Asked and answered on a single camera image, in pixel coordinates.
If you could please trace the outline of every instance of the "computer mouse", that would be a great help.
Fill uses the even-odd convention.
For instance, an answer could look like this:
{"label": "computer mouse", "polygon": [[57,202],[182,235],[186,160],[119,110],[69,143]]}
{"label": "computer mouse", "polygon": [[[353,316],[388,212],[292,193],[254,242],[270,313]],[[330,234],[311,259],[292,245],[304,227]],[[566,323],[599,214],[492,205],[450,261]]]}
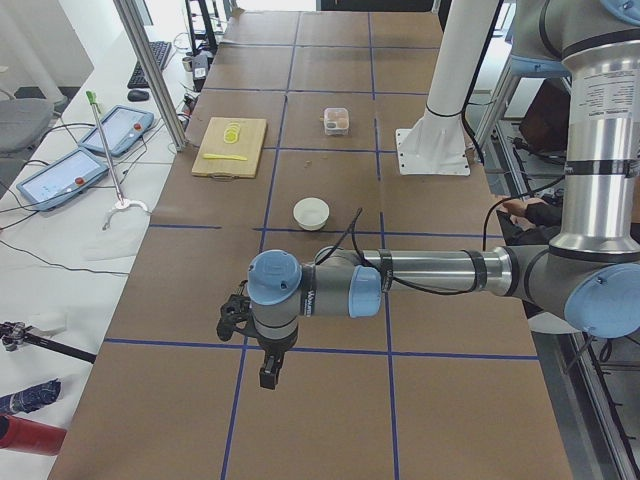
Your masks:
{"label": "computer mouse", "polygon": [[144,102],[149,100],[149,92],[145,90],[129,90],[127,100],[130,102]]}

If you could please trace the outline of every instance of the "small plastic container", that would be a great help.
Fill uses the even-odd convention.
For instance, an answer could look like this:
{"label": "small plastic container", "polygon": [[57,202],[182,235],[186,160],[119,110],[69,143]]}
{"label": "small plastic container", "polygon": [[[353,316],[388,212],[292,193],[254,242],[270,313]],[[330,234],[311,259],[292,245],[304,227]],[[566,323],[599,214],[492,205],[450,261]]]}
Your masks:
{"label": "small plastic container", "polygon": [[324,109],[325,135],[346,135],[349,133],[349,111],[346,108]]}
{"label": "small plastic container", "polygon": [[329,218],[329,205],[319,198],[303,198],[293,207],[293,218],[303,230],[320,230]]}

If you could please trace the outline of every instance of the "keyboard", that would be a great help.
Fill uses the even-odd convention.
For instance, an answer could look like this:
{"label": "keyboard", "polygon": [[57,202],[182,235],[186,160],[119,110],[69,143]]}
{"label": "keyboard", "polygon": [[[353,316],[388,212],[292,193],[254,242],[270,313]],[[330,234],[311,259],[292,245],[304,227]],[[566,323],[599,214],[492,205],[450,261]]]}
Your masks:
{"label": "keyboard", "polygon": [[[164,70],[169,62],[169,52],[171,52],[171,42],[149,42],[153,56],[156,59],[156,63],[160,70]],[[149,82],[144,76],[142,65],[140,62],[136,62],[136,66],[133,69],[127,88],[149,88]]]}

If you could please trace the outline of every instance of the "black tripod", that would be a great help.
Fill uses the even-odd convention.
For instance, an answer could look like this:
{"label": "black tripod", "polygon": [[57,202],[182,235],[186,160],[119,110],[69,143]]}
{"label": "black tripod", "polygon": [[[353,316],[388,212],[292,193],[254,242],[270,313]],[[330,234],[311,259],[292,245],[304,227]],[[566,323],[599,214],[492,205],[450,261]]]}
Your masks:
{"label": "black tripod", "polygon": [[29,330],[33,329],[32,326],[25,326],[24,323],[12,323],[4,322],[0,323],[0,338],[2,339],[2,345],[7,352],[14,352],[23,343],[30,343],[38,347],[46,348],[47,350],[53,350],[54,352],[62,353],[85,362],[93,363],[96,360],[96,356],[93,353],[84,352],[77,348],[69,347],[58,342],[53,342],[46,338],[39,337]]}

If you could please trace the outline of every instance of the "metal pole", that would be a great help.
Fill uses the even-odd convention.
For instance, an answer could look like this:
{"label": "metal pole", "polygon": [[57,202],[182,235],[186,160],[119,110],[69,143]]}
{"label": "metal pole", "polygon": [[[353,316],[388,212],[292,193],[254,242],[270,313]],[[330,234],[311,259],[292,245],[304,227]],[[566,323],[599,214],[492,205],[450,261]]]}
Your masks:
{"label": "metal pole", "polygon": [[629,235],[640,115],[640,41],[613,43],[563,60],[573,79],[562,230],[556,255],[638,261]]}
{"label": "metal pole", "polygon": [[113,0],[113,3],[116,10],[118,10],[118,15],[120,15],[120,20],[122,20],[122,25],[127,32],[127,36],[140,61],[140,65],[142,65],[156,105],[160,110],[160,115],[167,126],[176,150],[182,151],[187,144],[187,138],[182,130],[182,124],[176,115],[169,90],[167,89],[166,83],[164,83],[160,68],[155,61],[153,53],[151,53],[149,38],[144,30],[142,18],[140,18],[140,13],[136,8],[135,0]]}
{"label": "metal pole", "polygon": [[489,107],[484,112],[484,115],[482,115],[482,119],[478,125],[476,140],[480,148],[484,147],[498,120],[500,120],[507,111],[509,103],[520,84],[520,78],[519,75],[516,75],[513,70],[511,70],[511,57],[509,57],[502,69],[493,95],[491,95]]}
{"label": "metal pole", "polygon": [[[476,284],[478,291],[488,290],[496,295],[504,295],[512,283],[511,260],[506,250],[500,247],[490,252],[478,253],[475,260],[464,251],[390,251],[389,254],[394,277],[425,288],[444,292],[466,291]],[[378,251],[365,250],[363,255],[373,266],[382,267]],[[483,285],[478,284],[477,265],[483,265],[482,270],[486,274]],[[405,287],[394,283],[392,288],[395,290]]]}
{"label": "metal pole", "polygon": [[120,181],[118,180],[118,175],[116,174],[116,167],[113,163],[113,158],[111,157],[111,151],[109,150],[110,147],[107,143],[107,136],[105,135],[104,129],[102,128],[102,123],[100,123],[100,115],[98,115],[98,106],[95,104],[95,96],[93,96],[93,93],[88,96],[89,102],[91,103],[93,118],[96,121],[96,128],[98,129],[100,139],[102,140],[102,145],[104,146],[104,155],[107,157],[107,167],[109,168],[109,175],[111,176],[111,181],[113,182],[113,186],[116,189],[116,197],[118,197],[119,202],[123,202],[124,194],[122,193],[122,187],[120,186]]}

